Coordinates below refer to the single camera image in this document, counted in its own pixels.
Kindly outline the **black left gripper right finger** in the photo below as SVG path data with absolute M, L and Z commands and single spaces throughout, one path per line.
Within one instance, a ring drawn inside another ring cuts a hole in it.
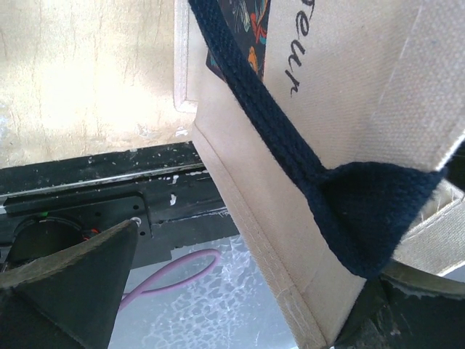
M 464 283 L 392 262 L 366 282 L 335 348 L 463 348 Z

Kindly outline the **cream canvas tote bag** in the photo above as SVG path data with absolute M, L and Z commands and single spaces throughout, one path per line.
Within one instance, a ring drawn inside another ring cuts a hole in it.
M 462 1 L 190 1 L 193 142 L 299 348 L 392 262 L 464 266 Z

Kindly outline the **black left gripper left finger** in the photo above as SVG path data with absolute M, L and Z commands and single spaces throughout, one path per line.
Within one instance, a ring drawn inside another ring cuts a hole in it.
M 2 348 L 107 348 L 137 246 L 126 220 L 1 274 Z

